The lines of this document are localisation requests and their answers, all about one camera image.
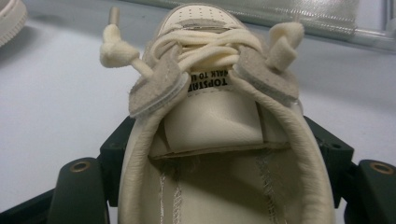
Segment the beige shoe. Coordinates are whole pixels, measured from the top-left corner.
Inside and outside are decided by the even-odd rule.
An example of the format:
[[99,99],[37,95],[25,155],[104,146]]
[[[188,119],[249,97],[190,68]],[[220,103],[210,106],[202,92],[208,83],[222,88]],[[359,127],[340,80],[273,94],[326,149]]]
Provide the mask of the beige shoe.
[[120,223],[334,223],[329,178],[287,70],[304,29],[283,23],[270,35],[267,47],[228,12],[186,5],[142,61],[107,26],[102,64],[142,74],[130,95]]
[[21,30],[26,17],[26,6],[21,0],[0,0],[0,47]]

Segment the shoe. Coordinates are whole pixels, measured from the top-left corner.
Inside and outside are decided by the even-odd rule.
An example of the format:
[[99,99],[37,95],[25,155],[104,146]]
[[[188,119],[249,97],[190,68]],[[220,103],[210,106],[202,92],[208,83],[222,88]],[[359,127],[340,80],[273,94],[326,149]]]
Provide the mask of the shoe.
[[21,0],[0,0],[0,47],[22,29],[26,18],[26,6]]
[[269,47],[228,12],[174,9],[143,59],[120,38],[118,11],[101,63],[140,74],[125,151],[119,223],[334,223],[332,190],[287,69],[304,35],[296,22]]

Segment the sneaker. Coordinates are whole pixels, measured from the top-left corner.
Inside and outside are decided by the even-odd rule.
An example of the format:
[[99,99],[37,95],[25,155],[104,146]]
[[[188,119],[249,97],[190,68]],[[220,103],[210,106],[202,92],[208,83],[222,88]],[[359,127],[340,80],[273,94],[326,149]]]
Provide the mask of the sneaker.
[[26,18],[26,6],[21,0],[0,0],[0,47],[22,29]]
[[287,69],[300,23],[273,27],[267,46],[225,10],[185,5],[140,60],[112,11],[101,62],[141,74],[119,223],[334,223],[329,178]]

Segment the white table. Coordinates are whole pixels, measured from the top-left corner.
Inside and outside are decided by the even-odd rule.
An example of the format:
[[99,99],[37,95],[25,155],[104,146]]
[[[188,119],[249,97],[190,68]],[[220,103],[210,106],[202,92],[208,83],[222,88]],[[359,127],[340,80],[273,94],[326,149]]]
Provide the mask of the white table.
[[[97,157],[128,115],[138,74],[105,69],[98,59],[109,8],[121,7],[123,37],[141,51],[168,12],[105,0],[25,3],[26,26],[0,48],[0,212],[53,189],[68,162]],[[358,25],[382,28],[380,9],[361,0]],[[353,146],[354,162],[396,164],[396,56],[314,37],[298,51],[291,69],[305,114]],[[116,209],[110,214],[116,223]]]

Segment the shoe sole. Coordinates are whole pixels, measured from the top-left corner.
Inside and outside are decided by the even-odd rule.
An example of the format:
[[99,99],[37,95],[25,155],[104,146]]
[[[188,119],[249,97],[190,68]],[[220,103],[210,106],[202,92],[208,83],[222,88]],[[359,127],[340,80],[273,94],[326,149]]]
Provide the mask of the shoe sole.
[[27,18],[25,4],[21,0],[11,0],[0,11],[0,47],[20,32]]

